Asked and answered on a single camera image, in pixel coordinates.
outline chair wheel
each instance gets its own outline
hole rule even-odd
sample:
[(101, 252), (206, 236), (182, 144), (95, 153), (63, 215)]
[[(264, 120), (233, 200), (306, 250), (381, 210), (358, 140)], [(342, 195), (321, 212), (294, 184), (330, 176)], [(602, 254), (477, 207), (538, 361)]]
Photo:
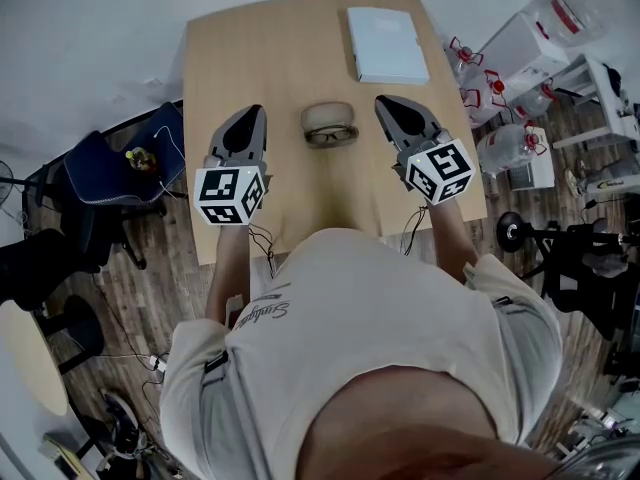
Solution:
[(524, 245), (525, 237), (518, 233), (524, 223), (522, 217), (515, 212), (507, 212), (500, 217), (496, 226), (496, 237), (503, 251), (516, 252)]

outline black and white cube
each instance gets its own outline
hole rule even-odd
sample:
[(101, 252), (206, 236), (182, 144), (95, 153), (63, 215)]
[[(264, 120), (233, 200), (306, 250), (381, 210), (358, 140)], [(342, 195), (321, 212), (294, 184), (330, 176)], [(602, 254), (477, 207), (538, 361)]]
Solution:
[(264, 193), (257, 166), (198, 169), (193, 204), (212, 226), (246, 225)]
[(462, 194), (476, 169), (460, 139), (409, 157), (406, 181), (433, 205)]

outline eyeglasses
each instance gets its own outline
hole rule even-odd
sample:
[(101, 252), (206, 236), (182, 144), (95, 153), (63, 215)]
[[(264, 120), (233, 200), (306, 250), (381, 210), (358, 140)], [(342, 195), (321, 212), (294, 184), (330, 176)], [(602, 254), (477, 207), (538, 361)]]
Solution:
[(352, 141), (358, 137), (355, 126), (332, 125), (323, 126), (304, 133), (304, 138), (310, 146), (334, 147), (345, 146), (345, 141)]

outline red label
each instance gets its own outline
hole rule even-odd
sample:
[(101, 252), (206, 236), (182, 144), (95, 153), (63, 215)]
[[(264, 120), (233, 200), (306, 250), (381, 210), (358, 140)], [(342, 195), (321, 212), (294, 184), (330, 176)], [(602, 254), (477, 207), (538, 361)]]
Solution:
[(564, 23), (564, 26), (569, 29), (569, 32), (571, 32), (572, 34), (577, 34), (578, 32), (580, 32), (578, 25), (573, 22), (559, 0), (551, 0), (551, 7), (553, 7), (553, 10), (558, 15), (558, 18), (560, 18), (562, 23)]

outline white t-shirt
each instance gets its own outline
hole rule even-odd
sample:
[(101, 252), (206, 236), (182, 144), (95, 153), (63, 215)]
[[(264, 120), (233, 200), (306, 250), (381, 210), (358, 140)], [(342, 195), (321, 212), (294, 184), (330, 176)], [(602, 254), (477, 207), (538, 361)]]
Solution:
[[(356, 231), (313, 235), (232, 331), (202, 320), (178, 326), (161, 405), (167, 446), (196, 474), (223, 480), (216, 463), (227, 458), (210, 449), (226, 446), (221, 432), (238, 440), (241, 428), (253, 477), (293, 480), (321, 408), (354, 377), (392, 365), (448, 373), (482, 401), (501, 440), (520, 442), (559, 374), (558, 323), (493, 256), (466, 273), (468, 287)], [(494, 308), (505, 296), (511, 303)], [(204, 364), (223, 349), (224, 375), (208, 377)], [(222, 421), (229, 403), (238, 414)]]

